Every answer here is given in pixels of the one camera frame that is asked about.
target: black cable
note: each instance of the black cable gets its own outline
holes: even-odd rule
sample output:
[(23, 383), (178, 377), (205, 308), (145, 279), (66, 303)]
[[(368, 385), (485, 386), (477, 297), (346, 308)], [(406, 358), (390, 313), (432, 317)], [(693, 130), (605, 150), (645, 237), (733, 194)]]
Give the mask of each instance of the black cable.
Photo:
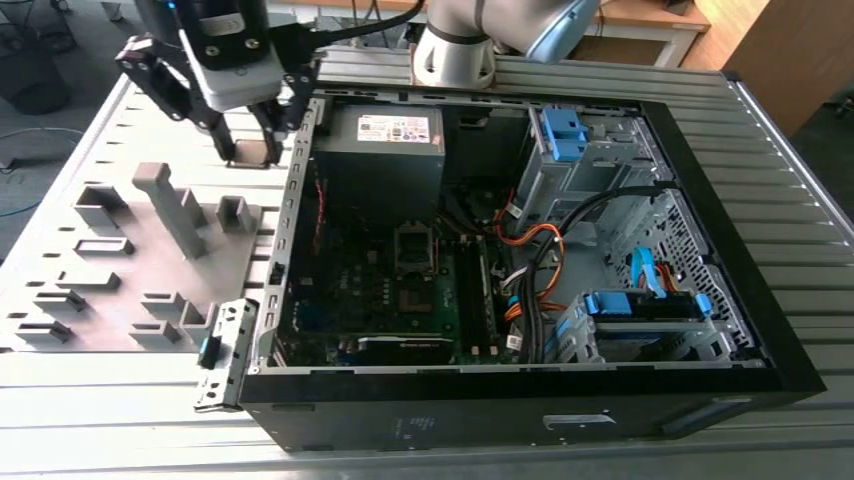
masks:
[(314, 32), (314, 35), (316, 35), (316, 42), (313, 42), (314, 48), (322, 47), (325, 45), (330, 45), (332, 43), (340, 40), (346, 40), (353, 37), (361, 37), (364, 35), (369, 35), (370, 33), (381, 32), (382, 30), (388, 30), (389, 28), (393, 28), (397, 25), (402, 25), (409, 20), (412, 20), (417, 15), (417, 13), (421, 11), (421, 7), (424, 6), (424, 1), (425, 0), (417, 0), (412, 8), (406, 10), (404, 13), (393, 16), (386, 20), (376, 22), (370, 25), (357, 25), (353, 28), (334, 30), (333, 32), (329, 32), (329, 31)]
[[(376, 3), (376, 0), (370, 0), (370, 8), (373, 9), (373, 12), (376, 13), (376, 21), (381, 22), (382, 21), (382, 17), (378, 16), (378, 5)], [(380, 33), (382, 35), (382, 43), (385, 44), (385, 48), (388, 50), (390, 50), (390, 45), (388, 43), (388, 37), (385, 36), (385, 30), (382, 30)]]

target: black computer chassis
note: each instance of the black computer chassis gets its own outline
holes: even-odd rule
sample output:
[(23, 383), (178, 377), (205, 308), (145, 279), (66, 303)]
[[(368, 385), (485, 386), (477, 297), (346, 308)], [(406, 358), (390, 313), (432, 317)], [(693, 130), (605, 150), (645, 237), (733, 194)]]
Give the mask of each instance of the black computer chassis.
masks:
[(469, 95), (498, 106), (592, 104), (645, 117), (767, 368), (457, 374), (245, 375), (240, 406), (286, 451), (412, 450), (672, 439), (824, 390), (735, 226), (661, 103), (322, 83), (372, 97)]

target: silver metal bracket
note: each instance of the silver metal bracket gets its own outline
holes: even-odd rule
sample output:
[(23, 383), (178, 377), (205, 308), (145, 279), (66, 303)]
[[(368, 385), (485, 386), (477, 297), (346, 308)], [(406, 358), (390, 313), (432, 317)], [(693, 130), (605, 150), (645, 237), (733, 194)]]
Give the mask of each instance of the silver metal bracket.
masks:
[(218, 307), (213, 330), (201, 342), (198, 366), (204, 377), (198, 382), (196, 412), (236, 412), (242, 376), (245, 375), (252, 329), (257, 319), (257, 303), (249, 299), (225, 302)]

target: power supply label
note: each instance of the power supply label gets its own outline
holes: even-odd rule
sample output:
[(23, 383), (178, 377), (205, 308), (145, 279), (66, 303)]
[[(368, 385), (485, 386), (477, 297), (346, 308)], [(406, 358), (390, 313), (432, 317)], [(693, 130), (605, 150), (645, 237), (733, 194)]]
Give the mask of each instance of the power supply label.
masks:
[(426, 117), (361, 115), (358, 117), (360, 142), (429, 143)]

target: sticker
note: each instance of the sticker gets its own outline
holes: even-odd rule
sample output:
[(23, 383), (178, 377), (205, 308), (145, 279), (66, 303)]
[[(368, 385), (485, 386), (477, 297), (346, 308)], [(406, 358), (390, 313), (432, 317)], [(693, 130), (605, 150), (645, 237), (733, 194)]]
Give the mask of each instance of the sticker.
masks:
[(509, 213), (514, 218), (519, 218), (521, 216), (521, 209), (510, 203), (506, 205), (506, 213)]
[(198, 25), (201, 27), (201, 33), (208, 37), (232, 35), (245, 30), (242, 15), (238, 13), (229, 13), (228, 15), (220, 15), (218, 17), (200, 18)]
[(506, 348), (516, 352), (521, 350), (521, 337), (506, 335)]
[(360, 142), (429, 143), (429, 120), (426, 117), (361, 115), (356, 139)]

